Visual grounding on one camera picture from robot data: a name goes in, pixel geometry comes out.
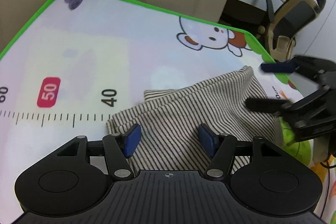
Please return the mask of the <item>cartoon play mat green border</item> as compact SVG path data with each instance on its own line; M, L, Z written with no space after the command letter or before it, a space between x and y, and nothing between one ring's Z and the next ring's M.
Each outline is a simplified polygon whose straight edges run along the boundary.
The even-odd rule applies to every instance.
M265 73L249 32L135 0L48 0L1 53L1 223L335 223L335 156L319 138L238 139L231 174L139 170L114 181L106 123L146 90L182 89L245 66L265 99L318 85Z

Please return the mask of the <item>striped beige knit garment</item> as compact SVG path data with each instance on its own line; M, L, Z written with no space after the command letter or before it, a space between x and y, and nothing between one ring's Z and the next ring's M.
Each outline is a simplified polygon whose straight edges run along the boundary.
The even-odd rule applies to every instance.
M141 141L129 159L134 171L204 171L210 158L199 143L201 124L242 141L261 136L283 145L280 120L249 111L244 103L249 97L265 98L266 93L253 69L245 66L182 89L146 90L142 103L114 114L106 127L118 136L134 124L141 126Z

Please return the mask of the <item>tan office chair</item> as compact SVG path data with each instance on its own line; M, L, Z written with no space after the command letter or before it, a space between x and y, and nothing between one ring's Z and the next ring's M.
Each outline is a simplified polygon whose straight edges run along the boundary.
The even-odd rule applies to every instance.
M274 10L266 0L266 12L257 29L257 40L273 59L283 62L291 58L295 36L314 21L324 9L326 0L286 0Z

